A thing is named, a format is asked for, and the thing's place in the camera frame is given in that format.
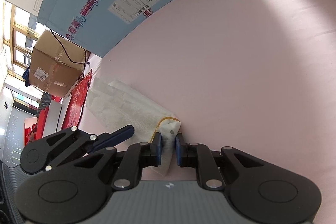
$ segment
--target white fabric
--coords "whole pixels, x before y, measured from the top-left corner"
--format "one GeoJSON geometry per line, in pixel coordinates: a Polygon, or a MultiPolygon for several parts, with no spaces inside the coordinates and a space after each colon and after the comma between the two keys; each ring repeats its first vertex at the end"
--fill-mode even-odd
{"type": "MultiPolygon", "coordinates": [[[[95,77],[88,90],[86,107],[109,132],[114,132],[128,124],[133,125],[135,133],[125,141],[127,145],[150,142],[162,118],[176,117],[172,112],[126,84],[118,80],[106,84],[98,77],[95,77]]],[[[169,169],[174,140],[180,125],[178,121],[166,119],[157,129],[162,135],[162,159],[161,165],[152,169],[163,176],[169,169]]]]}

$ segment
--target blue cloth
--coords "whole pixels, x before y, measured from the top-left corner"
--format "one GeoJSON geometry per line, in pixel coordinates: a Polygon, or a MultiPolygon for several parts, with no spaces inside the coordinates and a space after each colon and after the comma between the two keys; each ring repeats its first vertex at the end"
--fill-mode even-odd
{"type": "Polygon", "coordinates": [[[25,86],[30,86],[31,84],[29,84],[29,68],[30,66],[25,70],[25,72],[22,75],[22,78],[25,81],[25,86]]]}

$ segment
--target black wire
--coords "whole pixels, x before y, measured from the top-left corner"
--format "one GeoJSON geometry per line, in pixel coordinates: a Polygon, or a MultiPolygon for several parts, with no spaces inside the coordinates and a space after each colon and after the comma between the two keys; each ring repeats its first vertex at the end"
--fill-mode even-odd
{"type": "Polygon", "coordinates": [[[69,60],[70,60],[72,63],[74,63],[74,64],[84,64],[84,68],[83,68],[83,77],[82,77],[81,79],[78,77],[78,80],[79,80],[79,81],[83,80],[84,75],[85,75],[85,67],[86,67],[86,64],[88,64],[88,65],[90,64],[89,62],[86,62],[86,50],[85,50],[83,47],[81,47],[81,46],[78,45],[78,47],[81,47],[81,48],[84,50],[84,53],[85,53],[85,62],[75,62],[75,61],[72,61],[71,58],[70,58],[70,56],[68,55],[67,51],[65,50],[65,47],[64,47],[63,44],[61,43],[61,41],[56,37],[56,35],[55,35],[54,32],[52,31],[52,29],[50,29],[50,31],[51,31],[52,35],[56,38],[56,40],[61,44],[62,48],[64,49],[65,54],[67,55],[67,57],[69,58],[69,60]]]}

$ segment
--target brown cardboard box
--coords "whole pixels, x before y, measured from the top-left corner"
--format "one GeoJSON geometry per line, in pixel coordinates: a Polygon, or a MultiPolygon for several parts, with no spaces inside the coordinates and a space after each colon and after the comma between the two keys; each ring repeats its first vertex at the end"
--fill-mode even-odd
{"type": "MultiPolygon", "coordinates": [[[[85,61],[82,48],[55,34],[71,60],[85,61]]],[[[37,40],[31,54],[29,83],[52,95],[64,97],[82,74],[83,64],[70,61],[60,43],[49,30],[37,40]]]]}

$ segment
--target gray gripper base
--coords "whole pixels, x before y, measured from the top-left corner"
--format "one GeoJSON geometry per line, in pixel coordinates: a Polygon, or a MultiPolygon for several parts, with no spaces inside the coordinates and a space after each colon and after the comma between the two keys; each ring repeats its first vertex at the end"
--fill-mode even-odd
{"type": "Polygon", "coordinates": [[[140,181],[112,195],[106,206],[80,224],[253,224],[224,195],[196,181],[140,181]]]}
{"type": "Polygon", "coordinates": [[[8,200],[8,204],[13,213],[14,220],[16,224],[23,224],[21,215],[18,212],[14,203],[14,195],[19,185],[32,175],[28,175],[25,172],[23,172],[20,165],[14,168],[10,168],[3,163],[1,168],[3,173],[3,182],[4,182],[6,199],[8,200]]]}

